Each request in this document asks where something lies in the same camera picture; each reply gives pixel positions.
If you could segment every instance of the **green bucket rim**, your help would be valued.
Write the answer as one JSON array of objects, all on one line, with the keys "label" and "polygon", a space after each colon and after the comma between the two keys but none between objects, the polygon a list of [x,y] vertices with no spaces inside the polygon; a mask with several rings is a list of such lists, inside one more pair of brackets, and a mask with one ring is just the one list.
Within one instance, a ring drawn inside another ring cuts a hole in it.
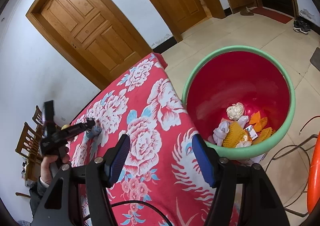
[{"label": "green bucket rim", "polygon": [[258,54],[265,59],[269,60],[272,62],[278,70],[282,73],[287,86],[289,88],[289,94],[290,94],[290,105],[289,105],[289,111],[287,114],[287,117],[282,124],[282,126],[274,133],[270,138],[266,139],[265,141],[252,145],[249,147],[245,148],[225,148],[225,147],[219,147],[217,145],[214,145],[210,142],[206,141],[207,146],[214,148],[218,155],[221,157],[227,157],[231,160],[241,160],[241,159],[248,159],[252,157],[257,157],[259,155],[262,155],[269,150],[271,150],[273,147],[275,147],[285,136],[287,131],[289,130],[289,127],[292,123],[294,112],[295,112],[295,107],[296,107],[296,97],[295,97],[295,92],[294,92],[294,87],[292,84],[292,81],[287,73],[287,71],[284,69],[284,67],[271,55],[265,53],[264,51],[257,49],[252,46],[245,46],[245,45],[232,45],[232,46],[226,46],[223,48],[220,48],[210,54],[208,54],[205,58],[203,58],[197,66],[192,70],[185,86],[183,89],[182,93],[182,103],[185,108],[187,108],[187,97],[188,97],[188,92],[191,86],[191,82],[193,81],[194,77],[196,74],[200,71],[200,69],[212,58],[224,54],[227,52],[232,52],[232,51],[247,51],[251,53]]}]

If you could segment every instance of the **person's sleeve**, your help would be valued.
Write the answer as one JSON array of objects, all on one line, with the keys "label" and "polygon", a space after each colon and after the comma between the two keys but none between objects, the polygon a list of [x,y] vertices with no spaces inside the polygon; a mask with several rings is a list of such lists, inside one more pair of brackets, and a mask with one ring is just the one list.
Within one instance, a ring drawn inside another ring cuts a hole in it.
[{"label": "person's sleeve", "polygon": [[30,207],[31,207],[31,211],[32,211],[32,216],[35,215],[36,210],[39,206],[39,203],[40,203],[46,190],[47,190],[47,187],[41,183],[40,177],[38,178],[37,182],[34,182],[31,184],[31,187],[29,189],[29,193],[30,193],[30,197],[31,197],[30,198]]}]

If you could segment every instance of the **black sneaker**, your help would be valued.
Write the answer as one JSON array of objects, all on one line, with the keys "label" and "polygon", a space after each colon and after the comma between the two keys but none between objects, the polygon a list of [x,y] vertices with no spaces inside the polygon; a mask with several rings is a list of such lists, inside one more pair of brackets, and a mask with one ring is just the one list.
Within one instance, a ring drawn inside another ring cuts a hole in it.
[{"label": "black sneaker", "polygon": [[308,31],[311,30],[310,25],[305,21],[305,19],[303,17],[298,16],[297,21],[300,22],[305,27],[306,30],[308,30]]},{"label": "black sneaker", "polygon": [[293,30],[296,31],[297,33],[302,33],[302,34],[305,34],[305,35],[308,34],[308,30],[299,21],[294,21],[293,22]]}]

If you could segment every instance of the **red doormat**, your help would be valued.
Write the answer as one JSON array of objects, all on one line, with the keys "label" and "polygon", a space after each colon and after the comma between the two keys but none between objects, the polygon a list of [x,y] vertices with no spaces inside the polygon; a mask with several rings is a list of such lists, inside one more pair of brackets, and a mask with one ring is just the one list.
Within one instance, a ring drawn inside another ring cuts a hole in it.
[{"label": "red doormat", "polygon": [[286,16],[286,15],[283,15],[283,14],[280,14],[278,12],[275,12],[275,11],[272,11],[272,10],[269,10],[269,9],[265,9],[263,7],[258,7],[258,8],[255,8],[255,9],[251,9],[251,11],[255,14],[259,14],[259,15],[263,15],[263,16],[266,16],[268,18],[271,18],[271,19],[274,19],[274,20],[277,20],[281,23],[288,23],[292,18]]}]

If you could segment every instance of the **blue gripper pad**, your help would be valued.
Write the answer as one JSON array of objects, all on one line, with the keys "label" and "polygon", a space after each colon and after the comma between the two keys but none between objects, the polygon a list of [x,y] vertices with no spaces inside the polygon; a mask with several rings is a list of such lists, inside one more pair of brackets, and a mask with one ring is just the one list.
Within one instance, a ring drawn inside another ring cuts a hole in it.
[{"label": "blue gripper pad", "polygon": [[214,167],[211,165],[204,148],[207,148],[207,146],[201,136],[199,134],[194,135],[192,137],[193,152],[200,166],[204,180],[210,185],[210,187],[213,187],[215,184],[213,172]]},{"label": "blue gripper pad", "polygon": [[118,144],[122,143],[121,147],[119,147],[116,157],[114,158],[111,166],[110,166],[110,179],[109,183],[113,185],[119,179],[120,173],[124,166],[124,162],[127,159],[127,155],[130,150],[130,138],[128,135],[122,135]]}]

